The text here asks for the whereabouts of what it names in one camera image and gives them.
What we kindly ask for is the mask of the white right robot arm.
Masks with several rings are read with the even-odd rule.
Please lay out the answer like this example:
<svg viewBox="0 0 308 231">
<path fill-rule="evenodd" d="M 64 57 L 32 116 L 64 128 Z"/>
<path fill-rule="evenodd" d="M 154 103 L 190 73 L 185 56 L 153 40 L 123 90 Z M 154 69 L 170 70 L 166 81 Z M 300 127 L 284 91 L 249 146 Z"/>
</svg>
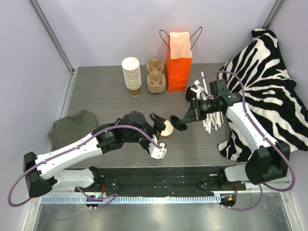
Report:
<svg viewBox="0 0 308 231">
<path fill-rule="evenodd" d="M 223 79 L 210 83 L 212 97 L 205 99 L 202 94 L 205 89 L 200 81 L 187 89 L 191 95 L 189 110 L 183 119 L 172 116 L 173 126 L 183 131 L 187 124 L 205 120 L 211 113 L 222 112 L 241 132 L 251 151 L 246 164 L 227 167 L 217 178 L 218 186 L 223 190 L 230 189 L 235 181 L 249 181 L 254 185 L 286 177 L 288 165 L 285 163 L 290 156 L 290 147 L 284 142 L 277 142 L 270 136 L 247 104 L 242 102 L 239 93 L 230 93 Z"/>
</svg>

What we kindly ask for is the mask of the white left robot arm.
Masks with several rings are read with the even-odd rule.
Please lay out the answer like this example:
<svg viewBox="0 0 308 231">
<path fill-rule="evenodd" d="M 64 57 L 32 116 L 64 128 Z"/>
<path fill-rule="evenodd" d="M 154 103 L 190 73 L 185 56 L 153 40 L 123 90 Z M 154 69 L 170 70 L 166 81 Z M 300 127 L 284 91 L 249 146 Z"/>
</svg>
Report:
<svg viewBox="0 0 308 231">
<path fill-rule="evenodd" d="M 150 114 L 153 125 L 145 116 L 132 111 L 114 123 L 103 124 L 84 138 L 46 154 L 24 155 L 23 170 L 30 198 L 43 196 L 56 188 L 79 187 L 97 192 L 102 188 L 103 178 L 98 169 L 89 167 L 69 170 L 69 167 L 88 158 L 121 149 L 125 143 L 138 143 L 153 159 L 164 158 L 167 149 L 159 142 L 166 129 L 166 119 Z"/>
</svg>

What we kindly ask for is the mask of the brown paper coffee cup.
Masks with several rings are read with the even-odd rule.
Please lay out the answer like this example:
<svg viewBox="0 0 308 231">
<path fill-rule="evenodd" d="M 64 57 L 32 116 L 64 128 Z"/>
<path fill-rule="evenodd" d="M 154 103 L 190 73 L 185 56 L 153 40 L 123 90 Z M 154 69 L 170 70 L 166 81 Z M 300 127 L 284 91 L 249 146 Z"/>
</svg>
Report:
<svg viewBox="0 0 308 231">
<path fill-rule="evenodd" d="M 164 124 L 165 124 L 166 127 L 160 133 L 160 139 L 165 141 L 165 140 L 167 140 L 171 136 L 171 134 L 172 134 L 172 132 L 174 130 L 174 127 L 173 127 L 173 125 L 171 124 L 171 122 L 169 120 L 166 120 L 164 122 Z"/>
</svg>

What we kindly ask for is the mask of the black plastic cup lid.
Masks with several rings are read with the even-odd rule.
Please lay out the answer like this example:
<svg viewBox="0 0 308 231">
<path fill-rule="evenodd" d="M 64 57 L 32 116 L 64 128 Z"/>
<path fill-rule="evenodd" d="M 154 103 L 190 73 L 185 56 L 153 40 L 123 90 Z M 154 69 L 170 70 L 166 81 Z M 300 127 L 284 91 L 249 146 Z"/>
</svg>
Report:
<svg viewBox="0 0 308 231">
<path fill-rule="evenodd" d="M 187 129 L 187 125 L 175 115 L 170 116 L 170 123 L 178 131 L 185 131 Z"/>
</svg>

